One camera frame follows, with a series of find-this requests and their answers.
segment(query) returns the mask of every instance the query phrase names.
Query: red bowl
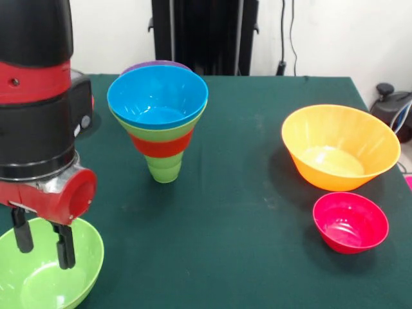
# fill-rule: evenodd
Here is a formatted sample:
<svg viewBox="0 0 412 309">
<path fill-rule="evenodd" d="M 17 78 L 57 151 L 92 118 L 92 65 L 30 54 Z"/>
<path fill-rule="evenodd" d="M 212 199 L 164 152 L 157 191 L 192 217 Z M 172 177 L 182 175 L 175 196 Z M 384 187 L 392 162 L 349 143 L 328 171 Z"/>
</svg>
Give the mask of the red bowl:
<svg viewBox="0 0 412 309">
<path fill-rule="evenodd" d="M 193 129 L 186 135 L 183 135 L 176 140 L 168 140 L 167 142 L 150 142 L 148 140 L 142 140 L 131 134 L 129 134 L 136 149 L 139 150 L 145 156 L 151 156 L 152 158 L 169 158 L 170 156 L 177 155 L 184 151 L 189 145 L 193 134 Z"/>
<path fill-rule="evenodd" d="M 343 254 L 372 249 L 389 233 L 388 219 L 379 206 L 354 193 L 322 196 L 315 203 L 313 216 L 325 242 Z"/>
</svg>

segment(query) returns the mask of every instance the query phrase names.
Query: table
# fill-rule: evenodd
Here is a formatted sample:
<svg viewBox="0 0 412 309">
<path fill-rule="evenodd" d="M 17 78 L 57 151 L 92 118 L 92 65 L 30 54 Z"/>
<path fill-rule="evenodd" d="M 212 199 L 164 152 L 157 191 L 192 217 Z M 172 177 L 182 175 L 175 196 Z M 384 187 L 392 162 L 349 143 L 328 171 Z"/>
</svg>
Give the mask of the table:
<svg viewBox="0 0 412 309">
<path fill-rule="evenodd" d="M 388 239 L 331 251 L 312 221 L 325 194 L 297 173 L 285 117 L 318 103 L 366 109 L 349 78 L 205 77 L 210 98 L 179 178 L 156 183 L 108 110 L 114 75 L 92 76 L 95 127 L 77 140 L 98 175 L 84 216 L 105 260 L 79 308 L 411 308 L 412 195 L 396 167 L 357 193 L 388 216 Z M 0 232 L 11 227 L 0 209 Z"/>
</svg>

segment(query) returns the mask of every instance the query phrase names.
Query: blue bowl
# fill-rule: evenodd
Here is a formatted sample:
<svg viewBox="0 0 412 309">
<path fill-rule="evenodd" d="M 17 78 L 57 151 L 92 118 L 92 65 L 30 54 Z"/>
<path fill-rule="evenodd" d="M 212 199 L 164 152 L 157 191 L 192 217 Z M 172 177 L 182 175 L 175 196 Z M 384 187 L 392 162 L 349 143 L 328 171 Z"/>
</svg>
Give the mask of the blue bowl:
<svg viewBox="0 0 412 309">
<path fill-rule="evenodd" d="M 209 90 L 199 75 L 176 66 L 146 66 L 119 76 L 108 101 L 117 117 L 142 129 L 171 129 L 200 114 Z"/>
</svg>

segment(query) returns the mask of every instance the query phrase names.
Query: white wall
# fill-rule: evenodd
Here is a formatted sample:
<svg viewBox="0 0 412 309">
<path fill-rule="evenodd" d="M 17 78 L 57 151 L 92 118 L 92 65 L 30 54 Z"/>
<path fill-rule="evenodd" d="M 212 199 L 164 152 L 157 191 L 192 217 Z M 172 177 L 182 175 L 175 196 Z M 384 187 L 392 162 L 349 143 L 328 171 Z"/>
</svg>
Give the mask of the white wall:
<svg viewBox="0 0 412 309">
<path fill-rule="evenodd" d="M 290 0 L 286 0 L 288 40 Z M 120 73 L 155 57 L 147 32 L 151 0 L 71 0 L 73 67 L 89 73 Z M 260 0 L 260 34 L 255 35 L 253 75 L 273 75 L 281 56 L 281 0 Z M 412 88 L 412 1 L 295 0 L 297 74 L 350 76 L 367 104 L 375 85 L 386 81 Z M 286 74 L 293 55 L 286 41 Z"/>
</svg>

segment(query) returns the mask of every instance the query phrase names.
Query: bowl rim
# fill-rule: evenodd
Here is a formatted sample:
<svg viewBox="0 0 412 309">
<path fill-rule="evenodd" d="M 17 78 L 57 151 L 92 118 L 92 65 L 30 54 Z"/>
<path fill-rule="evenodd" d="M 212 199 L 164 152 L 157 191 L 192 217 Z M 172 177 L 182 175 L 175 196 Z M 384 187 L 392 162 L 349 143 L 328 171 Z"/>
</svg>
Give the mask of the bowl rim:
<svg viewBox="0 0 412 309">
<path fill-rule="evenodd" d="M 205 89 L 205 97 L 203 98 L 203 102 L 198 106 L 198 108 L 196 108 L 196 110 L 194 110 L 192 113 L 185 115 L 183 118 L 178 119 L 178 120 L 173 120 L 173 121 L 169 121 L 169 122 L 162 122 L 161 124 L 153 124 L 153 123 L 147 123 L 147 122 L 135 122 L 132 121 L 130 119 L 127 119 L 126 117 L 120 116 L 116 109 L 113 108 L 112 104 L 110 103 L 109 100 L 109 94 L 111 93 L 113 86 L 119 82 L 121 79 L 123 79 L 124 77 L 128 76 L 128 75 L 132 75 L 134 74 L 136 71 L 144 71 L 144 70 L 153 70 L 155 68 L 164 68 L 165 70 L 171 70 L 171 71 L 184 71 L 183 74 L 188 74 L 193 76 L 195 79 L 197 79 L 198 81 L 200 81 L 200 84 L 204 87 Z M 143 129 L 156 129 L 157 127 L 159 127 L 159 129 L 172 129 L 176 124 L 179 124 L 180 122 L 183 122 L 183 124 L 185 124 L 186 121 L 190 121 L 193 118 L 196 118 L 197 114 L 200 113 L 200 111 L 203 109 L 203 107 L 206 105 L 207 101 L 209 99 L 209 87 L 207 86 L 207 83 L 204 81 L 203 78 L 201 78 L 198 74 L 196 74 L 195 72 L 185 69 L 185 68 L 181 68 L 178 66 L 170 66 L 170 65 L 154 65 L 154 66 L 143 66 L 141 68 L 137 68 L 134 70 L 131 70 L 125 74 L 119 75 L 110 85 L 109 89 L 108 89 L 108 93 L 107 93 L 107 100 L 108 100 L 108 104 L 109 107 L 111 108 L 111 110 L 117 115 L 117 117 L 121 118 L 124 122 L 130 124 L 131 126 L 133 126 L 132 123 L 135 124 L 135 126 L 139 126 Z"/>
<path fill-rule="evenodd" d="M 155 129 L 144 129 L 144 128 L 142 128 L 142 127 L 132 126 L 131 124 L 128 124 L 127 122 L 124 122 L 124 120 L 122 120 L 121 118 L 119 118 L 119 117 L 115 114 L 115 112 L 111 109 L 110 106 L 109 106 L 109 110 L 110 110 L 111 114 L 115 117 L 115 119 L 120 123 L 121 126 L 126 125 L 129 129 L 138 129 L 139 131 L 144 131 L 145 133 L 154 133 L 154 132 L 164 133 L 164 132 L 172 131 L 172 130 L 175 130 L 175 129 L 181 129 L 181 128 L 183 128 L 184 126 L 189 126 L 190 124 L 192 124 L 196 119 L 200 118 L 200 117 L 203 115 L 203 113 L 204 113 L 204 111 L 205 111 L 205 109 L 206 109 L 207 104 L 208 104 L 208 102 L 206 102 L 206 104 L 204 105 L 203 109 L 200 111 L 199 115 L 196 115 L 196 117 L 194 117 L 192 120 L 186 122 L 185 124 L 182 124 L 182 125 L 177 126 L 177 127 L 171 127 L 171 128 L 169 128 L 169 129 L 159 129 L 159 130 L 155 130 Z"/>
<path fill-rule="evenodd" d="M 40 217 L 36 217 L 33 219 L 28 220 L 28 222 L 36 222 L 36 221 L 40 221 L 40 220 L 44 220 L 43 218 Z M 86 220 L 82 219 L 82 218 L 76 218 L 74 221 L 79 221 L 82 224 L 87 225 L 88 227 L 91 227 L 92 231 L 95 232 L 95 234 L 97 235 L 97 239 L 98 239 L 98 243 L 102 248 L 102 255 L 100 258 L 100 261 L 98 262 L 98 268 L 97 268 L 97 272 L 95 275 L 93 275 L 92 280 L 90 280 L 90 282 L 87 284 L 87 286 L 82 290 L 82 292 L 79 294 L 79 296 L 77 296 L 76 299 L 72 300 L 70 303 L 67 303 L 64 305 L 65 308 L 72 306 L 82 295 L 84 295 L 96 282 L 98 275 L 100 274 L 100 271 L 102 270 L 102 266 L 103 266 L 103 260 L 104 260 L 104 243 L 103 243 L 103 239 L 102 236 L 100 235 L 100 233 L 98 232 L 98 230 L 89 222 L 87 222 Z M 13 233 L 13 228 L 9 229 L 8 231 L 6 231 L 3 235 L 0 236 L 0 241 L 7 237 L 9 234 Z"/>
<path fill-rule="evenodd" d="M 346 244 L 346 243 L 343 243 L 343 242 L 341 242 L 341 241 L 337 241 L 336 239 L 333 239 L 333 238 L 331 238 L 329 235 L 327 235 L 327 233 L 325 233 L 325 231 L 320 227 L 318 221 L 316 220 L 315 210 L 316 210 L 316 207 L 320 204 L 320 202 L 321 202 L 323 199 L 327 198 L 327 197 L 330 196 L 330 195 L 335 195 L 335 194 L 343 194 L 343 195 L 347 195 L 347 196 L 349 196 L 349 195 L 355 196 L 355 197 L 360 198 L 360 199 L 362 199 L 362 200 L 364 200 L 364 201 L 367 201 L 368 204 L 371 205 L 372 207 L 375 207 L 375 208 L 378 210 L 378 212 L 382 215 L 382 217 L 384 218 L 384 221 L 386 222 L 386 231 L 385 231 L 385 235 L 382 237 L 382 239 L 379 240 L 378 242 L 372 244 L 372 245 L 369 245 L 369 246 L 353 246 L 353 245 L 348 245 L 348 244 Z M 315 202 L 315 205 L 314 205 L 314 207 L 313 207 L 313 209 L 312 209 L 312 218 L 314 219 L 314 222 L 315 222 L 315 225 L 316 225 L 317 230 L 318 230 L 324 237 L 327 237 L 328 239 L 330 239 L 330 240 L 334 241 L 335 243 L 338 243 L 338 244 L 340 244 L 341 246 L 344 246 L 344 247 L 346 247 L 346 248 L 361 249 L 361 250 L 372 249 L 372 248 L 375 248 L 375 247 L 379 246 L 381 243 L 383 243 L 384 240 L 385 240 L 385 239 L 387 238 L 387 236 L 389 235 L 389 221 L 388 221 L 388 217 L 385 215 L 385 212 L 384 212 L 375 202 L 371 201 L 371 200 L 368 199 L 368 198 L 365 198 L 365 197 L 362 196 L 362 195 L 359 195 L 359 194 L 356 194 L 356 193 L 352 193 L 352 192 L 331 192 L 331 193 L 322 195 L 322 196 L 321 196 L 320 198 L 318 198 L 317 201 Z"/>
<path fill-rule="evenodd" d="M 367 116 L 369 119 L 371 119 L 372 121 L 375 121 L 376 123 L 379 123 L 380 125 L 383 125 L 385 127 L 385 129 L 387 129 L 390 134 L 392 134 L 392 137 L 397 141 L 397 153 L 396 156 L 394 158 L 394 160 L 391 162 L 391 164 L 388 165 L 387 168 L 382 169 L 378 172 L 375 173 L 370 173 L 370 174 L 363 174 L 363 175 L 354 175 L 354 176 L 346 176 L 346 175 L 341 175 L 341 174 L 337 174 L 337 173 L 331 173 L 331 172 L 326 172 L 323 171 L 321 169 L 316 168 L 315 166 L 313 166 L 312 164 L 309 164 L 308 162 L 306 162 L 305 160 L 303 160 L 300 156 L 296 155 L 293 151 L 290 150 L 290 148 L 288 147 L 288 144 L 285 140 L 285 136 L 284 136 L 284 132 L 285 132 L 285 124 L 286 122 L 290 119 L 290 117 L 292 115 L 294 115 L 295 113 L 300 113 L 303 110 L 306 109 L 315 109 L 315 108 L 321 108 L 321 107 L 333 107 L 333 108 L 340 108 L 340 109 L 350 109 L 355 113 L 359 113 L 362 115 Z M 360 109 L 357 108 L 352 108 L 350 106 L 345 106 L 345 105 L 338 105 L 338 104 L 314 104 L 314 105 L 309 105 L 309 106 L 305 106 L 303 108 L 299 108 L 295 111 L 293 111 L 291 114 L 289 114 L 286 119 L 283 121 L 282 123 L 282 129 L 281 129 L 281 136 L 282 136 L 282 141 L 284 143 L 284 145 L 286 146 L 286 148 L 288 149 L 288 151 L 296 158 L 298 158 L 302 163 L 306 164 L 307 166 L 311 167 L 312 169 L 315 169 L 316 171 L 331 175 L 331 176 L 337 176 L 337 177 L 341 177 L 341 178 L 346 178 L 346 179 L 363 179 L 363 178 L 369 178 L 369 177 L 376 177 L 380 174 L 383 174 L 385 172 L 387 172 L 388 170 L 390 170 L 393 166 L 395 166 L 395 164 L 398 162 L 399 158 L 400 158 L 400 153 L 401 153 L 401 148 L 400 148 L 400 142 L 398 137 L 396 136 L 396 134 L 391 130 L 390 127 L 388 127 L 383 121 L 381 121 L 380 119 L 378 119 L 377 117 L 369 114 L 366 111 L 362 111 Z"/>
<path fill-rule="evenodd" d="M 177 66 L 178 68 L 183 68 L 183 69 L 192 71 L 188 66 L 180 62 L 176 62 L 172 60 L 150 60 L 150 61 L 135 63 L 134 65 L 125 69 L 120 75 L 124 75 L 130 71 L 136 70 L 138 68 L 143 68 L 145 66 Z"/>
</svg>

